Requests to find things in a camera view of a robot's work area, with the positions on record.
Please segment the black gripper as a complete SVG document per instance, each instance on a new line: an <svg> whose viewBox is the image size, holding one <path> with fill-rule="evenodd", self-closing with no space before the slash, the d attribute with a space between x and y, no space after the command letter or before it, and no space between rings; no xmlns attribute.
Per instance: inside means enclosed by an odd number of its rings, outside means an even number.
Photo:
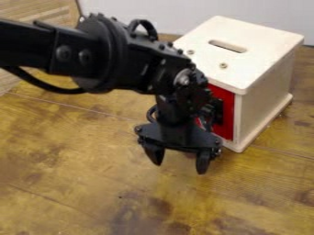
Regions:
<svg viewBox="0 0 314 235"><path fill-rule="evenodd" d="M222 138L206 131L193 117L213 99L209 81L201 70L182 70L173 80L173 92L157 96L149 109L149 124L136 128L150 161L160 166L168 149L197 152L197 172L206 174L210 162L222 153Z"/></svg>

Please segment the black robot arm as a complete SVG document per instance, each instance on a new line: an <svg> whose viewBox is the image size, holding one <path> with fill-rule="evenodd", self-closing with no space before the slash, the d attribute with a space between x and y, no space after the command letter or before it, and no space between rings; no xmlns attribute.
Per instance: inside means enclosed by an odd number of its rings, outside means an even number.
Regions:
<svg viewBox="0 0 314 235"><path fill-rule="evenodd" d="M0 19L0 69L59 94L120 89L154 95L149 122L136 127L146 155L161 165L168 149L194 152L197 172L206 173L221 154L222 138L212 127L222 101L184 51L158 40L150 21L126 25L93 14L75 28L62 28Z"/></svg>

